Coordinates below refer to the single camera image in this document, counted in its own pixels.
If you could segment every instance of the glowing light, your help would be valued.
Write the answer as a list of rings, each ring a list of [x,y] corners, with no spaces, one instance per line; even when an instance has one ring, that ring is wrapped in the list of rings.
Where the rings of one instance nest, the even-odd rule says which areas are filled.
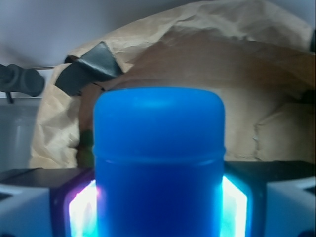
[[[69,204],[72,237],[96,237],[97,196],[95,180],[91,181]]]
[[[69,204],[72,237],[97,237],[98,189],[93,180]],[[247,196],[223,177],[223,219],[221,237],[244,237]]]
[[[244,237],[246,218],[247,196],[224,176],[221,237]]]

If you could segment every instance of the paper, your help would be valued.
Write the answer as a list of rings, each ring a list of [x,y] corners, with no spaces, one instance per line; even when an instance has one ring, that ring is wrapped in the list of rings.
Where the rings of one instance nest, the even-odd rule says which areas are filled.
[[[187,34],[183,42],[180,33]],[[105,91],[154,85],[214,91],[226,106],[226,158],[249,160],[258,159],[254,126],[315,88],[315,56],[300,52],[308,51],[311,35],[307,23],[267,1],[202,1],[135,21],[69,56],[80,58],[105,42],[126,72],[100,83]],[[88,86],[82,97],[65,94],[54,84],[67,66],[54,69],[44,92],[31,168],[76,167],[79,133],[93,127],[92,107],[100,88]]]

